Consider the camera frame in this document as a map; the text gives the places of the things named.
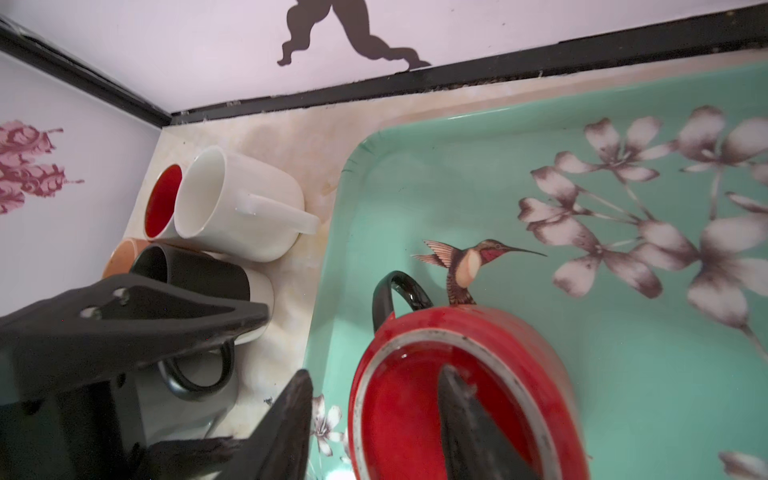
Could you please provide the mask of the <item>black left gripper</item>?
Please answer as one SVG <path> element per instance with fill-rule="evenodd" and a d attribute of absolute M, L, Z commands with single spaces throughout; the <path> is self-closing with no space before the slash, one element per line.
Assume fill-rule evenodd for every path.
<path fill-rule="evenodd" d="M 170 440 L 144 452 L 135 376 L 122 373 L 215 349 L 268 320 L 264 304 L 134 274 L 3 316 L 1 399 L 21 403 L 1 407 L 1 477 L 198 479 L 220 472 L 246 441 Z"/>

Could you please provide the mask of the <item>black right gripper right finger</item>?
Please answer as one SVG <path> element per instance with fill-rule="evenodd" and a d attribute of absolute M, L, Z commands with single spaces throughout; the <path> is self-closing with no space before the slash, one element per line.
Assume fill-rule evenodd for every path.
<path fill-rule="evenodd" d="M 441 446 L 449 479 L 535 479 L 536 473 L 450 365 L 438 375 Z"/>

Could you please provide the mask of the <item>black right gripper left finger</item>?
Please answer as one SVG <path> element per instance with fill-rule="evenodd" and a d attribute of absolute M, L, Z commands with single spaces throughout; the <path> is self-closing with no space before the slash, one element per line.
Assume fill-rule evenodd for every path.
<path fill-rule="evenodd" d="M 307 470 L 313 385 L 297 371 L 219 479 L 303 479 Z"/>

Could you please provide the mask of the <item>peach and cream mug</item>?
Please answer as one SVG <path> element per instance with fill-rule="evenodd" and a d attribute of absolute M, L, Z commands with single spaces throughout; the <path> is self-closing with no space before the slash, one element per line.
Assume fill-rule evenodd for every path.
<path fill-rule="evenodd" d="M 140 253 L 150 245 L 144 239 L 124 238 L 112 252 L 102 273 L 102 278 L 128 273 Z"/>

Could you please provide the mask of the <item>black and white mug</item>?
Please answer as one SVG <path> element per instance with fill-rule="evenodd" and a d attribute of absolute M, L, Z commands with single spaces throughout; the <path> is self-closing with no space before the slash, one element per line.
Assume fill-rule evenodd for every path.
<path fill-rule="evenodd" d="M 247 267 L 164 244 L 151 244 L 142 250 L 130 272 L 152 280 L 217 298 L 248 300 L 268 309 L 266 321 L 220 348 L 222 370 L 211 385 L 189 379 L 175 359 L 158 364 L 160 374 L 171 393 L 187 401 L 202 401 L 216 395 L 230 381 L 235 370 L 235 347 L 258 339 L 267 329 L 274 310 L 274 288 L 264 274 Z"/>

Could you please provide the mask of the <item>white mug red inside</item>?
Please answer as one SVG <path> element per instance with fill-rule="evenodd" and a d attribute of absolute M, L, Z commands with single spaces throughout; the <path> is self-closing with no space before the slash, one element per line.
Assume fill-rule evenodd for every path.
<path fill-rule="evenodd" d="M 178 164 L 168 166 L 156 179 L 149 194 L 144 220 L 144 235 L 149 241 L 179 241 L 174 213 L 176 199 L 183 179 L 183 169 Z"/>

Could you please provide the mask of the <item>grey mug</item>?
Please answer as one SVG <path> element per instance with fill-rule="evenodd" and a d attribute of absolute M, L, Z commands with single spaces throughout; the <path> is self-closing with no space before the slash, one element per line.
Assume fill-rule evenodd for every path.
<path fill-rule="evenodd" d="M 146 443 L 193 440 L 213 436 L 214 430 L 235 406 L 238 381 L 234 356 L 221 349 L 177 358 L 184 378 L 204 389 L 201 397 L 176 395 L 157 365 L 138 371 L 138 394 Z"/>

